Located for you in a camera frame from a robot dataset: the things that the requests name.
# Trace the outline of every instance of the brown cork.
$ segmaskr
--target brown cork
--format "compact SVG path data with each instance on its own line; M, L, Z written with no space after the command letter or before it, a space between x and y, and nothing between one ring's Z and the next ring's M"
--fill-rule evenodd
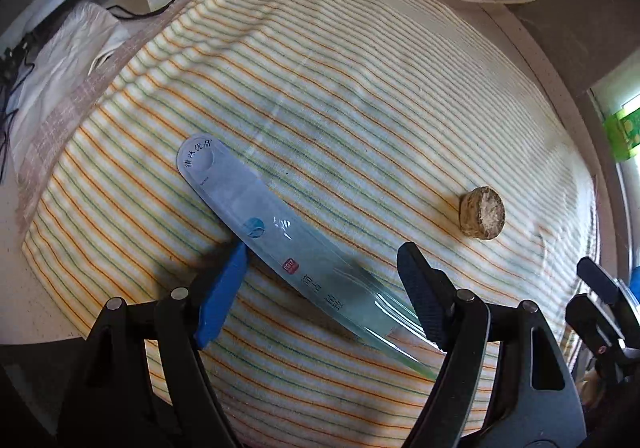
M500 196L488 186L465 194L460 200L460 229L465 235L488 241L504 227L504 205Z

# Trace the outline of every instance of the metal screw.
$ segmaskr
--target metal screw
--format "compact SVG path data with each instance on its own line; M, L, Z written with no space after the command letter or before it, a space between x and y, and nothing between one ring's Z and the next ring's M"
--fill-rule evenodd
M121 305L122 305L122 298L120 297L110 298L107 301L107 309L110 309L111 311L115 311L116 309L119 309Z
M536 313L538 311L538 304L531 301L531 300L523 300L522 301L522 308L527 312L527 313Z
M189 296L189 290L186 287L176 287L171 292L171 298L174 300L184 300Z
M456 297L460 298L463 302L471 302L476 295L474 295L468 289L459 289L456 291Z

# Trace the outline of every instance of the striped cloth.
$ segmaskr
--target striped cloth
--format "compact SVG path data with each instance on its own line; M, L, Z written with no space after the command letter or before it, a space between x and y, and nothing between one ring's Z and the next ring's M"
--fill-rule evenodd
M86 335L114 295L191 280L229 231L175 168L198 132L221 139L399 298L398 247L418 244L486 301L537 301L563 348L575 264L594 252L593 184L538 89L433 0L193 0L144 45L60 156L24 241ZM506 207L493 241L458 229L460 195ZM437 368L442 354L402 342ZM147 346L166 397L157 346ZM468 430L486 409L488 348ZM358 343L259 260L203 354L251 446L396 447L429 381Z

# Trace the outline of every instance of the red stamp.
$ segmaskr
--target red stamp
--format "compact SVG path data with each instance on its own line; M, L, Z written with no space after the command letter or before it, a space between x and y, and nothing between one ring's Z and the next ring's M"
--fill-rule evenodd
M293 275L296 271L298 271L299 267L300 265L293 259L287 259L282 265L282 269L284 269L290 275Z

